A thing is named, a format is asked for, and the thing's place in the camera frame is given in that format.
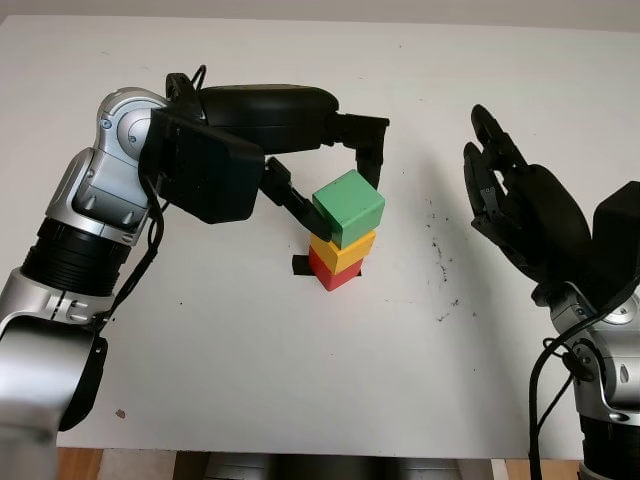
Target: white table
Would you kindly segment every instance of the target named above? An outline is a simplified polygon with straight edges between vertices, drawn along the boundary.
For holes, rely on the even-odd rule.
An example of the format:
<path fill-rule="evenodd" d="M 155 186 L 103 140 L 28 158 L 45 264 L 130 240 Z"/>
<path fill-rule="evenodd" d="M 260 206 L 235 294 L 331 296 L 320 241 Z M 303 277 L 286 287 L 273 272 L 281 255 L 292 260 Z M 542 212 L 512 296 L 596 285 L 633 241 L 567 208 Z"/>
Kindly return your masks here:
<path fill-rule="evenodd" d="M 590 217 L 640 177 L 638 58 L 634 34 L 9 17 L 0 27 L 7 274 L 34 243 L 67 163 L 93 143 L 96 109 L 115 88 L 162 93 L 166 73 L 206 63 L 208 85 L 314 85 L 343 112 L 391 118 L 387 207 L 362 278 L 329 294 L 294 277 L 291 255 L 306 251 L 307 233 L 262 195 L 244 223 L 207 226 L 169 209 L 161 255 L 105 331 L 93 412 L 60 444 L 525 456 L 529 370 L 554 330 L 529 299 L 532 282 L 469 226 L 469 113 L 485 104 Z M 281 158 L 307 195 L 354 165 L 341 147 Z M 545 371 L 541 405 L 564 377 L 557 363 Z M 543 453 L 580 457 L 580 438 L 568 395 Z"/>

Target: cable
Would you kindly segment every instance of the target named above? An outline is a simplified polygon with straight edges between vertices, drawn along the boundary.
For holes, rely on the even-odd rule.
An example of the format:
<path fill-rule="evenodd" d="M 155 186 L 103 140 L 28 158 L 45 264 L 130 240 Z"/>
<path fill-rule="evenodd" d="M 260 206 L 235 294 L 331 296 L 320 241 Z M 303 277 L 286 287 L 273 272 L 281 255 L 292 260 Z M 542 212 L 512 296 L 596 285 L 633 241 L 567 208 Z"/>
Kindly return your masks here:
<path fill-rule="evenodd" d="M 531 369 L 531 377 L 529 378 L 529 472 L 531 480 L 542 480 L 542 471 L 540 469 L 540 445 L 538 445 L 538 381 L 542 367 L 547 360 L 553 355 L 558 347 L 566 343 L 571 337 L 577 335 L 585 328 L 589 328 L 595 323 L 609 315 L 614 308 L 606 310 L 604 313 L 592 315 L 591 317 L 576 323 L 569 330 L 558 335 L 549 345 L 542 351 L 535 365 Z"/>
<path fill-rule="evenodd" d="M 542 416 L 540 417 L 540 420 L 538 421 L 538 435 L 540 435 L 540 430 L 542 430 L 542 426 L 544 425 L 545 420 L 547 419 L 547 417 L 551 414 L 551 411 L 555 408 L 555 406 L 558 404 L 558 402 L 560 401 L 560 399 L 562 398 L 562 396 L 565 394 L 565 392 L 567 391 L 567 389 L 569 388 L 569 385 L 571 385 L 571 382 L 573 382 L 573 373 L 569 374 L 569 378 L 567 378 L 567 381 L 564 382 L 564 384 L 562 385 L 562 387 L 560 387 L 560 390 L 558 390 L 558 393 L 556 394 L 555 397 L 553 397 L 553 400 L 551 400 L 551 403 L 549 404 L 549 406 L 547 407 L 547 409 L 545 410 L 545 412 L 542 414 Z"/>
<path fill-rule="evenodd" d="M 551 342 L 553 342 L 553 340 L 554 339 L 552 337 L 547 337 L 547 338 L 543 339 L 542 340 L 542 346 L 544 348 L 547 348 L 549 346 L 549 344 Z M 571 349 L 569 348 L 569 346 L 566 343 L 563 343 L 562 346 L 567 349 L 567 352 L 571 352 Z M 555 351 L 552 353 L 552 355 L 554 357 L 562 358 L 562 355 L 560 355 L 558 352 L 555 352 Z"/>
<path fill-rule="evenodd" d="M 167 200 L 166 202 L 164 202 L 164 204 L 162 205 L 162 212 L 164 213 L 167 208 L 169 208 L 169 205 L 171 205 L 169 203 L 169 201 Z M 153 243 L 153 234 L 154 234 L 154 229 L 156 226 L 156 221 L 152 218 L 151 222 L 149 223 L 149 229 L 147 230 L 147 245 L 151 245 L 151 243 Z"/>
<path fill-rule="evenodd" d="M 160 206 L 160 202 L 158 201 L 158 197 L 156 196 L 155 188 L 151 183 L 151 179 L 147 176 L 141 178 L 140 184 L 142 185 L 142 189 L 144 193 L 147 195 L 149 199 L 149 203 L 151 204 L 149 208 L 149 216 L 152 221 L 155 222 L 157 228 L 155 228 L 155 232 L 153 238 L 150 237 L 149 246 L 147 248 L 146 253 L 138 262 L 138 265 L 133 269 L 129 278 L 124 282 L 122 288 L 118 291 L 115 300 L 113 301 L 113 305 L 108 312 L 108 315 L 105 318 L 112 316 L 116 309 L 120 306 L 122 302 L 131 294 L 133 289 L 136 287 L 142 276 L 145 274 L 151 262 L 158 254 L 158 247 L 160 246 L 160 242 L 162 241 L 162 236 L 164 235 L 164 217 L 162 216 L 163 207 Z"/>
<path fill-rule="evenodd" d="M 200 91 L 200 89 L 202 88 L 202 82 L 204 82 L 204 77 L 205 77 L 206 74 L 207 74 L 207 66 L 206 65 L 200 65 L 198 67 L 198 70 L 196 70 L 196 73 L 193 74 L 193 78 L 191 79 L 191 83 L 195 87 L 196 92 Z"/>

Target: yellow block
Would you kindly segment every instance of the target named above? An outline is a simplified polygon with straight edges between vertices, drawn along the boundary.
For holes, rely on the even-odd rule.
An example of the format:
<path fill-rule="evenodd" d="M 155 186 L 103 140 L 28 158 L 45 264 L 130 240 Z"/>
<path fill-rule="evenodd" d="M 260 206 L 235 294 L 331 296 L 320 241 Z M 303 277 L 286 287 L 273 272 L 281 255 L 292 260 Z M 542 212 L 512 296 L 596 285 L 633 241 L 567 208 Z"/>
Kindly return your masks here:
<path fill-rule="evenodd" d="M 331 273 L 335 275 L 369 255 L 375 239 L 376 232 L 375 230 L 371 230 L 349 246 L 340 250 L 335 243 L 323 242 L 312 234 L 311 248 L 318 254 Z"/>

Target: robotic arm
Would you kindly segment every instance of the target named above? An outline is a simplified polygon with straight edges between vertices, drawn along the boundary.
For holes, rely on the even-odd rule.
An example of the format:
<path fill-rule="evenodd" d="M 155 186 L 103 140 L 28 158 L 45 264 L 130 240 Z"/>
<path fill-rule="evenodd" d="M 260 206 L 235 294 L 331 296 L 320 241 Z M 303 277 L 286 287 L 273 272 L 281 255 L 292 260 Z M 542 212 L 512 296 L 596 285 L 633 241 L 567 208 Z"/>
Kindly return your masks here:
<path fill-rule="evenodd" d="M 558 346 L 573 375 L 585 439 L 582 480 L 640 476 L 640 183 L 629 182 L 594 214 L 593 235 L 571 195 L 540 165 L 528 165 L 491 114 L 474 107 L 483 147 L 464 149 L 472 226 L 538 283 L 560 334 L 545 348 L 529 392 L 531 477 L 541 478 L 537 376 Z M 502 177 L 502 185 L 496 174 Z"/>
<path fill-rule="evenodd" d="M 107 96 L 96 140 L 65 172 L 38 241 L 0 295 L 0 470 L 54 479 L 56 436 L 93 407 L 107 355 L 100 332 L 151 264 L 164 221 L 157 195 L 207 223 L 247 219 L 258 190 L 323 239 L 330 227 L 265 154 L 343 143 L 377 187 L 387 119 L 342 115 L 330 93 L 292 85 L 202 89 L 167 76 L 166 98 Z M 151 218 L 147 254 L 117 295 L 118 272 Z"/>

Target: stacked blocks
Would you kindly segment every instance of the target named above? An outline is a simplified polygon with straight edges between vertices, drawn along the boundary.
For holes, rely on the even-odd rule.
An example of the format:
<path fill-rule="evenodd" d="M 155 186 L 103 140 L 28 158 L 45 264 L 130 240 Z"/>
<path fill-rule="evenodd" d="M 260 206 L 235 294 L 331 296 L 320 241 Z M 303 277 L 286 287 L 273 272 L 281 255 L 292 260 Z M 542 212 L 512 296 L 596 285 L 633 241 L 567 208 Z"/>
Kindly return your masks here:
<path fill-rule="evenodd" d="M 313 194 L 313 204 L 331 224 L 332 239 L 311 235 L 309 265 L 329 291 L 357 276 L 373 247 L 384 198 L 351 170 Z"/>

